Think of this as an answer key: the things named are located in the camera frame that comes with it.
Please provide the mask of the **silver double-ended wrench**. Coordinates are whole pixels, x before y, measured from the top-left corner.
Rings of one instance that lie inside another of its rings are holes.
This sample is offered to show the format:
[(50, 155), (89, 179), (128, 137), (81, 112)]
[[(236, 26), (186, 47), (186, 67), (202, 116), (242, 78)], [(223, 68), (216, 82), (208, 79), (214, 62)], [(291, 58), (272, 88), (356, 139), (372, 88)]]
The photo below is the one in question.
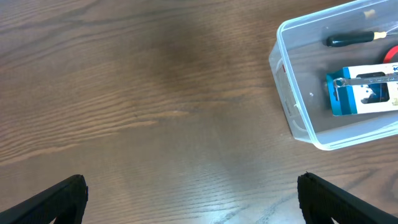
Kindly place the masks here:
[(367, 78), (336, 78), (333, 80), (333, 86), (335, 88), (343, 88), (347, 86), (356, 85), (372, 85), (387, 82), (396, 82), (397, 74), (388, 74), (380, 77), (367, 77)]

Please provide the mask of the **blue white cardboard box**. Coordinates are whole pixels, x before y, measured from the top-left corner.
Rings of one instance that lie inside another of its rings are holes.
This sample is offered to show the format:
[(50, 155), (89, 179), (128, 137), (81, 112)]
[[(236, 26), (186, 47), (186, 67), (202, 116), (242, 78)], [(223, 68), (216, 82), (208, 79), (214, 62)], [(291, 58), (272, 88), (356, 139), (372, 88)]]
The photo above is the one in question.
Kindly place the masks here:
[(397, 110), (397, 81), (335, 88), (336, 78), (367, 78), (397, 74), (396, 63), (344, 67), (326, 75), (332, 113), (335, 116)]

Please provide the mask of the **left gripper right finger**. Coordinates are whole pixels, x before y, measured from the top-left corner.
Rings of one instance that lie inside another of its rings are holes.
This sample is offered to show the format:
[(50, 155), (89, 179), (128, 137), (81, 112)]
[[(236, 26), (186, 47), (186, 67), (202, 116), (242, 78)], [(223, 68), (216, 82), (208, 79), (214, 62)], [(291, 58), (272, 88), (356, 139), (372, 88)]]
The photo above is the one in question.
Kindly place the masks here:
[(306, 223), (397, 223), (397, 217), (313, 173), (298, 176), (299, 207)]

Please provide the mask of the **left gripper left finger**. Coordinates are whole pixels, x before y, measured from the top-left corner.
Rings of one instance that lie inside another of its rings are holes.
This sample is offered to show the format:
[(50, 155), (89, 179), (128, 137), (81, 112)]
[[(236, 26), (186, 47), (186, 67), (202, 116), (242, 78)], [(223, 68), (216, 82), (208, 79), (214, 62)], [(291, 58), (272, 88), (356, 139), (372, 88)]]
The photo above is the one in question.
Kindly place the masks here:
[(87, 201), (85, 178), (76, 174), (1, 212), (1, 223), (81, 224)]

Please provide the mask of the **red handled pliers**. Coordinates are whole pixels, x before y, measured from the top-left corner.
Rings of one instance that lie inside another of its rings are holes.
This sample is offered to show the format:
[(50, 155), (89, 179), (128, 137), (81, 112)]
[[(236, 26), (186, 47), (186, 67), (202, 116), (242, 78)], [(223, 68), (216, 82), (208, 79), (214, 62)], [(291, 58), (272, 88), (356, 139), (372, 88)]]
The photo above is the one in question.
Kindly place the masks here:
[(398, 53), (398, 46), (396, 45), (387, 51), (382, 62), (383, 63), (391, 63), (393, 61), (394, 57), (397, 55), (397, 53)]

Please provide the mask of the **black yellow screwdriver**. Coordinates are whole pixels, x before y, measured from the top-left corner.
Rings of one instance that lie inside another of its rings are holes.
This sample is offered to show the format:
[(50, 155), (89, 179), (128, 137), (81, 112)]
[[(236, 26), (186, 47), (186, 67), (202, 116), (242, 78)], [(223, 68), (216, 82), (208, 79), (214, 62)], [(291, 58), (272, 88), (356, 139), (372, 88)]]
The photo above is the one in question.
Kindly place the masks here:
[(378, 39), (385, 39), (389, 35), (397, 35), (397, 29), (374, 32), (374, 31), (362, 31), (344, 34), (335, 34), (329, 36), (325, 43), (328, 47), (346, 47), (354, 44), (362, 44), (372, 42)]

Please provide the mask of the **clear plastic container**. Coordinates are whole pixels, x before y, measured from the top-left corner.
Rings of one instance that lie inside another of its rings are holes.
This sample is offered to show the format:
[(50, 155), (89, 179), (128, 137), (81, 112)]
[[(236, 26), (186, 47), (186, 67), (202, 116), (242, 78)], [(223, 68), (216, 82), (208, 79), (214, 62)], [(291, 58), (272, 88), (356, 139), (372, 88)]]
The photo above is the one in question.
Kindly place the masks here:
[[(334, 34), (391, 33), (385, 39), (328, 47)], [(382, 62), (397, 45), (397, 1), (353, 1), (283, 22), (269, 56), (277, 91), (295, 139), (331, 151), (397, 134), (397, 112), (333, 116), (326, 75)]]

